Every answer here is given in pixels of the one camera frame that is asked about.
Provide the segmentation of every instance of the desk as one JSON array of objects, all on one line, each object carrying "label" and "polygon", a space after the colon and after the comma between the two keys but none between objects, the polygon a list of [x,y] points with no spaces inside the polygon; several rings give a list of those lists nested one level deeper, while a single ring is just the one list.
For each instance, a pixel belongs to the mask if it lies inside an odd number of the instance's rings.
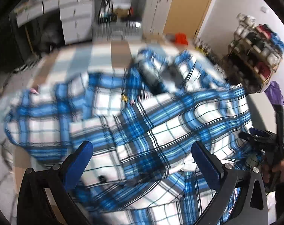
[{"label": "desk", "polygon": [[44,0],[18,14],[17,25],[21,27],[55,9],[60,10],[66,45],[91,39],[91,28],[95,15],[93,0]]}]

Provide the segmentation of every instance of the white wall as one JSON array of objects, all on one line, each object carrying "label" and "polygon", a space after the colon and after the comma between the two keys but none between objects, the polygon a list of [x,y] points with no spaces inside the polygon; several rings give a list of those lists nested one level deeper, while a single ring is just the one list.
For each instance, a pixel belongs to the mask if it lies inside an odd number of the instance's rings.
[{"label": "white wall", "polygon": [[[261,12],[262,6],[268,8],[267,14]],[[238,26],[236,16],[239,13],[254,16],[257,24],[269,24],[284,42],[284,25],[263,0],[215,0],[210,9],[198,37],[218,54],[227,54],[228,44],[233,40],[233,33]],[[279,83],[284,96],[284,60],[272,80]]]}]

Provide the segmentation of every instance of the purple bag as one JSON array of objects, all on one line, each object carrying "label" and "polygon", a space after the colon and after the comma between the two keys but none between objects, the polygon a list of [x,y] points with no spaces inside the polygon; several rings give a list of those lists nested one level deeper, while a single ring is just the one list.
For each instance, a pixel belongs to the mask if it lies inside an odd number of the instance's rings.
[{"label": "purple bag", "polygon": [[264,91],[272,105],[284,106],[284,97],[282,95],[279,84],[276,81],[271,81],[268,88]]}]

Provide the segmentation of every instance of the red object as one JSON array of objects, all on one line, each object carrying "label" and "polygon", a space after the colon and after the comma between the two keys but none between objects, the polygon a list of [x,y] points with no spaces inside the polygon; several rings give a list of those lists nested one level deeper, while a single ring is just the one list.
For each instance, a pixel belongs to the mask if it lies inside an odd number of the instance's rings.
[{"label": "red object", "polygon": [[271,38],[271,33],[270,33],[270,31],[266,30],[266,28],[265,28],[263,25],[258,25],[258,26],[256,27],[256,30],[257,30],[260,34],[264,35],[267,40],[270,40],[270,38]]},{"label": "red object", "polygon": [[262,32],[264,31],[264,28],[263,28],[262,25],[258,25],[258,26],[256,27],[256,30],[257,30],[259,33],[262,33]]},{"label": "red object", "polygon": [[270,76],[270,68],[263,62],[258,62],[256,68],[259,70],[258,74],[262,80],[267,80]]},{"label": "red object", "polygon": [[181,44],[181,45],[188,45],[187,36],[185,34],[183,34],[183,33],[175,34],[175,41],[174,41],[174,43]]},{"label": "red object", "polygon": [[271,33],[269,31],[263,31],[262,34],[266,37],[267,40],[270,40]]}]

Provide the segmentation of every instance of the blue gripper pad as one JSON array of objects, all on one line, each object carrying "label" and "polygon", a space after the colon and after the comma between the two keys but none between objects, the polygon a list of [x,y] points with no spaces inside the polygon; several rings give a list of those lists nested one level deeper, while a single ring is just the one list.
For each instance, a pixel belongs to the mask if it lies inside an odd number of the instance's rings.
[{"label": "blue gripper pad", "polygon": [[63,162],[66,170],[63,175],[63,185],[65,190],[74,189],[83,174],[86,166],[93,155],[93,145],[89,141],[84,141],[80,147]]},{"label": "blue gripper pad", "polygon": [[224,176],[222,163],[215,155],[209,153],[200,141],[192,144],[191,152],[209,188],[218,192]]}]

